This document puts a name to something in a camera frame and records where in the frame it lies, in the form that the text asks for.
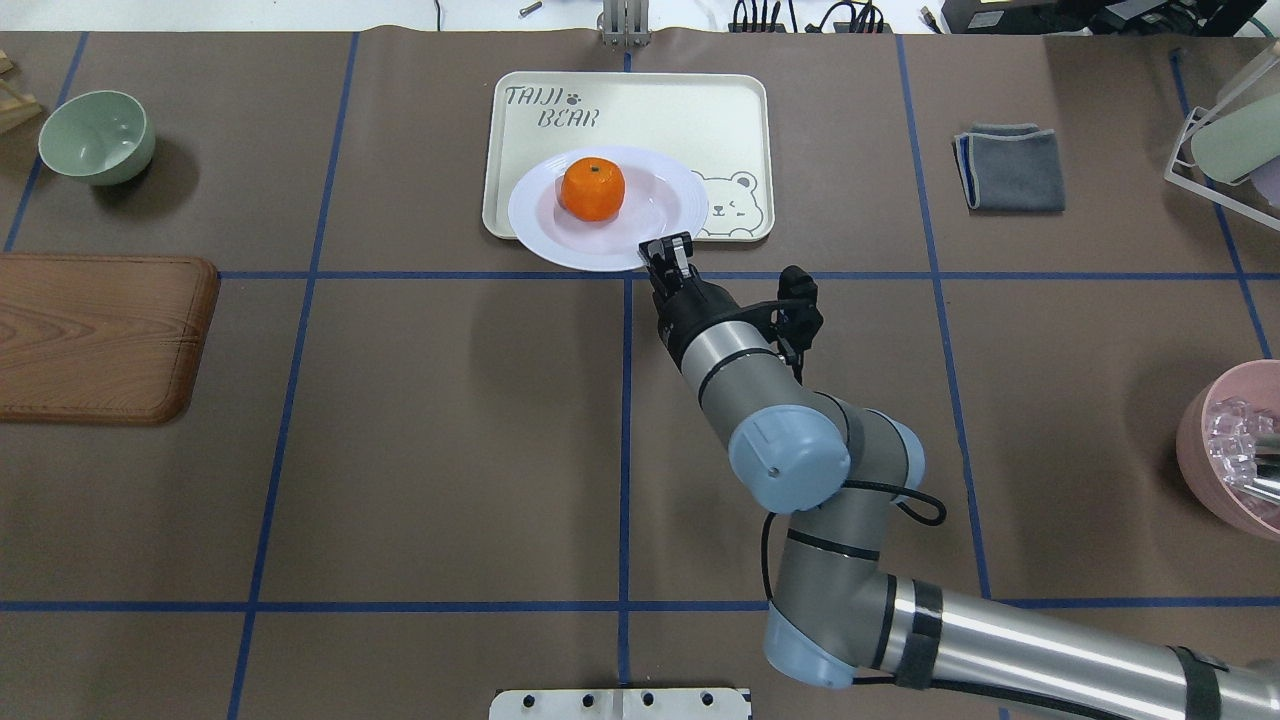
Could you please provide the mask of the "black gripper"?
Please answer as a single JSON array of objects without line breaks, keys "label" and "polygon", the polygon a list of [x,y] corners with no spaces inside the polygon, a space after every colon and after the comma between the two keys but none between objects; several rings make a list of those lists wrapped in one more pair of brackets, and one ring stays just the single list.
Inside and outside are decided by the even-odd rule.
[{"label": "black gripper", "polygon": [[707,282],[691,263],[689,232],[637,246],[657,311],[657,334],[676,366],[694,340],[713,325],[741,319],[742,307],[723,287]]}]

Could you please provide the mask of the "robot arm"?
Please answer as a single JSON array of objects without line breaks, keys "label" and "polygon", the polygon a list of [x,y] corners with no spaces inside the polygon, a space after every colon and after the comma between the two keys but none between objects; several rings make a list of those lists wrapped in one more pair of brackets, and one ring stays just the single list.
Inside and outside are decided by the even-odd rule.
[{"label": "robot arm", "polygon": [[980,697],[1051,719],[1275,719],[1277,665],[1233,666],[1183,646],[946,591],[881,568],[890,512],[927,501],[925,456],[902,423],[801,382],[823,316],[814,279],[780,274],[744,306],[692,265],[681,232],[637,246],[657,333],[767,511],[788,518],[768,584],[764,653],[794,680]]}]

